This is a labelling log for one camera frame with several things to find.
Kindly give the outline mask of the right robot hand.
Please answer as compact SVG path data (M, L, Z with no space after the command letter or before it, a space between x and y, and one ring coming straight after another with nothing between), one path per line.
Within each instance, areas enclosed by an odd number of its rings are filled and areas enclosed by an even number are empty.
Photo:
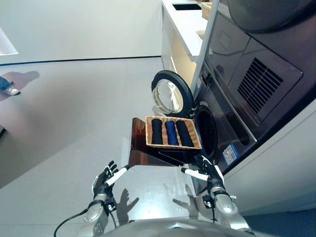
M198 195L204 191L207 191L209 195L214 192L226 192L224 178L218 166L203 155L197 155L195 161L198 170L182 167L181 172L206 182L206 186L198 192Z

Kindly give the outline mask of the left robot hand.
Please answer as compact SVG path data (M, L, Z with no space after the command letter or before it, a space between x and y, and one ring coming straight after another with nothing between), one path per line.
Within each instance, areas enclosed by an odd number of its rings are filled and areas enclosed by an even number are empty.
M92 184L93 198L98 195L106 195L111 198L113 196L113 187L115 182L122 177L128 170L130 165L125 165L121 169L112 160L105 166L104 170L96 176Z

